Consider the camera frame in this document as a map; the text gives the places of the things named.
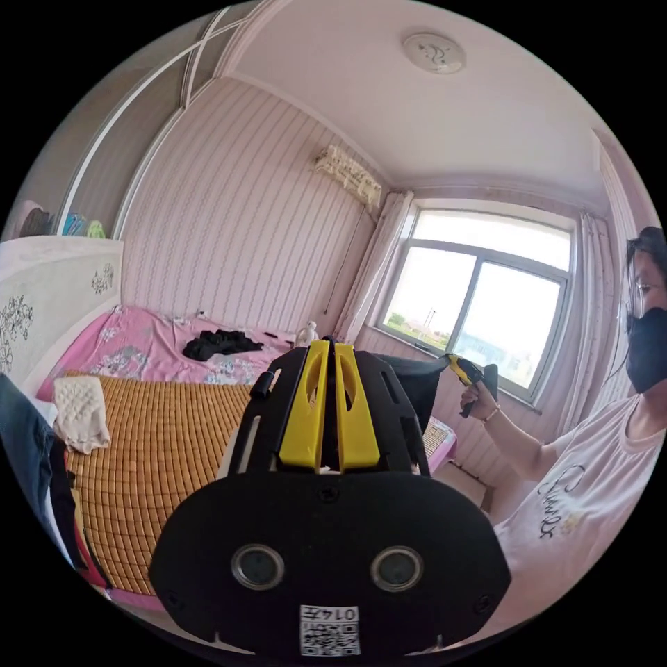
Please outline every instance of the camera lens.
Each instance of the camera lens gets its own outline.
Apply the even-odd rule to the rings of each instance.
[[[285,566],[280,554],[272,548],[250,544],[234,554],[231,571],[239,584],[254,591],[266,591],[280,583]]]
[[[383,591],[407,591],[422,576],[422,559],[407,547],[389,547],[375,557],[370,572],[375,585]]]

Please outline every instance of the pink bedsheet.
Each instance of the pink bedsheet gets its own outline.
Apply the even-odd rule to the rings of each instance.
[[[186,343],[202,331],[232,330],[210,320],[170,318],[143,308],[117,306],[98,317],[72,343],[42,384],[38,398],[53,398],[53,380],[67,370],[80,370],[111,377],[137,380],[196,382],[209,384],[253,384],[260,373],[289,349],[289,335],[278,338],[263,331],[245,331],[264,348],[223,356],[207,362],[193,361],[181,353]]]

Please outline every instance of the white curtain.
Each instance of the white curtain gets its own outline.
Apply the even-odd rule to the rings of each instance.
[[[577,233],[573,307],[579,320],[579,337],[573,351],[577,365],[558,433],[577,426],[584,417],[593,375],[602,361],[607,336],[614,326],[614,269],[607,223],[582,212]]]
[[[398,243],[414,197],[414,193],[409,190],[387,194],[375,232],[333,333],[341,343],[352,345],[359,335],[373,299],[380,289],[382,277]]]

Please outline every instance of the sticker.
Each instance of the sticker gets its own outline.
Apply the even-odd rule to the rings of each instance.
[[[361,655],[358,607],[301,605],[301,655]]]

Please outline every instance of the face mask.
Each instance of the face mask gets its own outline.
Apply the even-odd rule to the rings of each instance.
[[[667,380],[667,311],[651,308],[643,317],[629,319],[625,369],[637,393]]]

